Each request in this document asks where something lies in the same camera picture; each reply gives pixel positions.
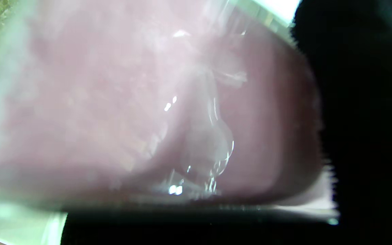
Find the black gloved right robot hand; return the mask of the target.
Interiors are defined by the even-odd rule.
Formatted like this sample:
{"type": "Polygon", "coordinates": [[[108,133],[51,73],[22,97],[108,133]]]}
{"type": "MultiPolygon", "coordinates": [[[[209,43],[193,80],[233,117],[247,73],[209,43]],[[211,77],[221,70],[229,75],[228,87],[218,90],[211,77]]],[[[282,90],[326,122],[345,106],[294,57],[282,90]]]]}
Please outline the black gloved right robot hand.
{"type": "Polygon", "coordinates": [[[302,0],[292,35],[322,94],[338,225],[251,215],[67,217],[63,245],[392,245],[392,0],[302,0]]]}

